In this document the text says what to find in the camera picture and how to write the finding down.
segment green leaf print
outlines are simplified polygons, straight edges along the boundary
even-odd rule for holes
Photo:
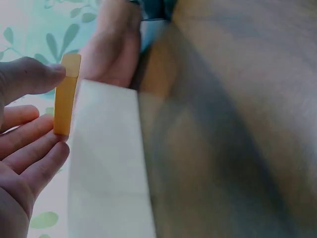
[[[49,63],[49,61],[45,58],[45,56],[44,55],[42,55],[42,54],[35,54],[34,55],[34,58],[36,59],[36,60],[38,60],[39,62],[41,62],[42,64],[48,64]]]
[[[54,59],[56,60],[56,62],[58,62],[59,60],[57,58],[57,43],[56,43],[55,37],[51,33],[48,33],[46,35],[46,42],[48,43],[49,49]]]
[[[13,31],[10,27],[7,27],[3,33],[3,36],[7,41],[9,41],[11,44],[13,44],[14,37],[13,37]]]
[[[30,227],[34,229],[45,229],[56,225],[58,214],[55,212],[44,212],[31,219]]]
[[[93,13],[85,13],[85,14],[83,14],[82,22],[83,22],[83,23],[92,22],[93,20],[96,19],[96,17],[97,17],[96,14],[93,14]]]
[[[71,24],[68,29],[66,30],[66,33],[64,35],[63,39],[63,46],[61,48],[61,52],[59,55],[59,58],[61,59],[62,55],[64,54],[67,47],[70,45],[70,43],[75,39],[76,35],[79,31],[79,25],[78,24]]]
[[[72,50],[67,52],[66,54],[77,54],[79,52],[79,50]]]
[[[51,238],[48,234],[43,234],[43,235],[40,235],[39,238]]]
[[[70,2],[83,2],[83,0],[66,0],[66,1],[70,1]]]
[[[81,12],[81,8],[72,9],[70,12],[70,17],[71,18],[77,17],[80,14],[80,12]]]
[[[45,114],[54,115],[54,108],[46,108],[46,109],[45,109]]]

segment fingernail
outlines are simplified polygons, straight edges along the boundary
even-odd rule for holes
[[[48,66],[56,72],[66,73],[65,67],[59,63],[52,63],[52,64],[49,64]]]

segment skin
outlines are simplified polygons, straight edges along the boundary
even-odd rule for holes
[[[69,154],[66,138],[52,133],[52,116],[39,117],[33,106],[5,105],[26,94],[48,92],[64,77],[61,65],[49,67],[30,58],[0,63],[1,237],[27,236],[35,200]]]
[[[81,52],[80,77],[127,87],[138,63],[140,22],[138,6],[125,0],[105,0],[97,30]],[[39,193],[69,154],[67,138],[52,132],[50,115],[40,117],[33,106],[5,106],[26,94],[48,92],[64,77],[65,69],[59,64],[48,67],[31,58],[0,63],[0,234],[3,238],[27,236]]]
[[[80,52],[80,78],[128,87],[139,60],[141,18],[133,3],[103,1],[96,32]]]

